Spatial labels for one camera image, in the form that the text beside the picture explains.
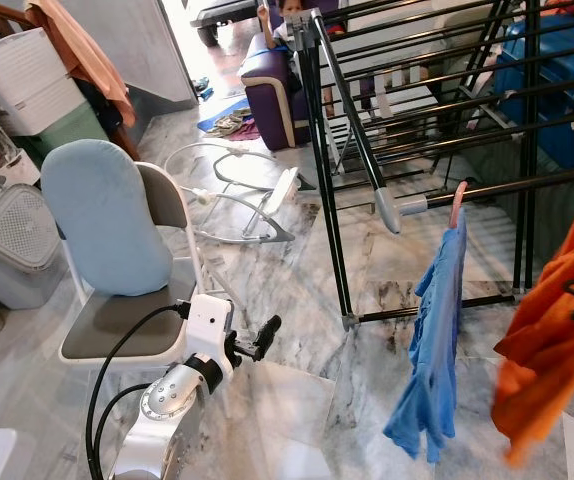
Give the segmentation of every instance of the doorway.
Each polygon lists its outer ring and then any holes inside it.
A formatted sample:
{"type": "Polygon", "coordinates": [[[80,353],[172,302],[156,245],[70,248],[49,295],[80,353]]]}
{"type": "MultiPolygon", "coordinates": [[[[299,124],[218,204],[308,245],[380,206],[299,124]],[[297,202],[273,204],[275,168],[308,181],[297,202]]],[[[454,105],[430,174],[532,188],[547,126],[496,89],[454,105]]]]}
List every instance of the doorway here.
{"type": "Polygon", "coordinates": [[[189,25],[184,2],[162,0],[162,3],[191,79],[207,77],[209,87],[214,90],[210,98],[227,98],[244,93],[238,69],[245,59],[252,37],[260,32],[258,20],[248,18],[219,27],[218,44],[206,47],[198,31],[189,25]]]}

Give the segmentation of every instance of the green container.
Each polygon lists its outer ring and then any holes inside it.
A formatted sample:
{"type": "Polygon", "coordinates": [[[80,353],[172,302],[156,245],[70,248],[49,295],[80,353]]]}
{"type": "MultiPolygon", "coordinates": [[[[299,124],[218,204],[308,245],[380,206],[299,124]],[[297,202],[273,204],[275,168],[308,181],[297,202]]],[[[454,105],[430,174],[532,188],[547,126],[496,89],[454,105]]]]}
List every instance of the green container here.
{"type": "Polygon", "coordinates": [[[34,163],[40,167],[54,148],[81,138],[108,140],[88,102],[84,102],[38,135],[14,137],[14,142],[24,148],[34,163]]]}

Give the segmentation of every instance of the clothes hanger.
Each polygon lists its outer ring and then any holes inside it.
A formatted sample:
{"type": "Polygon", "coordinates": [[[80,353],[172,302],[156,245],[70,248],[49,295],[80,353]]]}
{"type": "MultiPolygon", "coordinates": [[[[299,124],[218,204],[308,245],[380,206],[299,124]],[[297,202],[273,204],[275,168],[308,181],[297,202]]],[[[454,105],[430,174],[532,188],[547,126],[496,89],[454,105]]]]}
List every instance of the clothes hanger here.
{"type": "Polygon", "coordinates": [[[458,226],[458,212],[460,205],[463,203],[463,194],[467,189],[467,182],[462,181],[458,184],[458,188],[454,193],[454,203],[451,207],[451,215],[449,216],[449,228],[456,228],[458,226]]]}

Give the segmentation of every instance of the white wall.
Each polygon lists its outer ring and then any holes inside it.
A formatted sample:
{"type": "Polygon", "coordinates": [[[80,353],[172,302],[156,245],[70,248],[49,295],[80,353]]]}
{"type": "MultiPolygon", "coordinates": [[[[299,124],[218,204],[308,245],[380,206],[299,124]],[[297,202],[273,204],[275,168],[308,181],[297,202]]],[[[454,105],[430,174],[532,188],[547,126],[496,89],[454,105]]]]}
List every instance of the white wall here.
{"type": "MultiPolygon", "coordinates": [[[[125,83],[178,102],[193,98],[158,0],[60,0],[125,83]]],[[[23,9],[23,0],[0,0],[23,9]]]]}

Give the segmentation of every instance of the black cable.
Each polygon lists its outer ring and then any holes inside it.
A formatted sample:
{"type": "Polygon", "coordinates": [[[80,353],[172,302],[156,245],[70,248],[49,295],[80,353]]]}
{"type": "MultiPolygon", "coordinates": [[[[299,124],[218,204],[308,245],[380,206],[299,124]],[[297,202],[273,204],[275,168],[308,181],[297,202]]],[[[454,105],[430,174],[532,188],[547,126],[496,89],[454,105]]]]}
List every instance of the black cable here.
{"type": "Polygon", "coordinates": [[[185,304],[179,305],[168,305],[166,307],[160,307],[156,310],[148,313],[145,315],[136,325],[134,325],[123,338],[116,344],[116,346],[109,352],[103,366],[100,368],[98,372],[98,378],[96,378],[96,384],[94,385],[94,390],[91,394],[91,399],[89,401],[89,409],[87,410],[87,421],[85,423],[85,449],[87,451],[87,463],[89,465],[89,472],[91,473],[92,480],[104,480],[103,474],[100,470],[100,465],[96,464],[96,458],[94,456],[94,444],[92,443],[92,429],[94,424],[94,411],[96,410],[96,402],[98,400],[98,392],[100,391],[100,385],[103,381],[103,377],[105,376],[105,372],[107,371],[107,367],[109,366],[109,362],[111,359],[116,355],[118,350],[129,340],[129,338],[136,333],[136,331],[142,327],[145,323],[151,320],[156,315],[173,310],[175,312],[180,313],[183,309],[186,308],[185,304]]]}
{"type": "Polygon", "coordinates": [[[94,461],[102,474],[102,467],[100,464],[100,439],[103,436],[103,428],[105,428],[105,422],[107,421],[107,417],[109,417],[109,413],[111,409],[114,408],[114,405],[118,403],[118,401],[123,398],[125,395],[130,394],[131,392],[135,392],[137,390],[145,390],[149,387],[151,383],[140,383],[138,385],[134,385],[133,387],[126,388],[125,390],[121,391],[116,395],[105,407],[105,411],[100,416],[100,420],[98,421],[98,426],[96,427],[96,436],[94,438],[94,461]]]}

